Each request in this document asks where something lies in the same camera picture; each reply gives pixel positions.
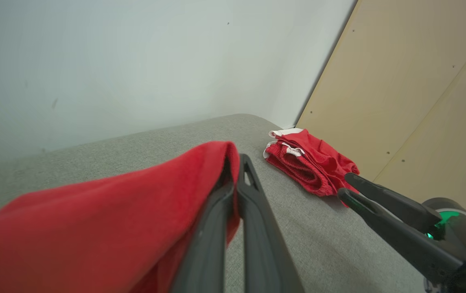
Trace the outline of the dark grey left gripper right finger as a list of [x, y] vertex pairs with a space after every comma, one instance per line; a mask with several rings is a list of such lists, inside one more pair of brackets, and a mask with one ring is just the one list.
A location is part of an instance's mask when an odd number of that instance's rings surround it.
[[246, 293], [303, 293], [271, 206], [248, 155], [240, 155], [238, 211], [243, 220]]

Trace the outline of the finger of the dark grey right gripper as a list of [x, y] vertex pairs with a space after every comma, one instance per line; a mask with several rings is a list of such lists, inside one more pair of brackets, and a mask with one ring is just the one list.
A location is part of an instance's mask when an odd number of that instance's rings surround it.
[[423, 234], [434, 232], [436, 225], [442, 221], [441, 215], [434, 209], [357, 174], [348, 173], [345, 180], [365, 197], [380, 204], [405, 224]]
[[446, 282], [464, 266], [465, 262], [458, 254], [396, 219], [363, 195], [346, 188], [339, 189], [337, 195], [430, 282]]

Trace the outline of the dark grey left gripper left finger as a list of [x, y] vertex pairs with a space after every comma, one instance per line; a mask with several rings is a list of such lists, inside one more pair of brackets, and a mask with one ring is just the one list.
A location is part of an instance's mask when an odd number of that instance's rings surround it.
[[220, 177], [206, 198], [186, 254], [179, 265], [172, 293], [223, 293], [228, 220], [233, 217], [234, 182], [226, 158]]

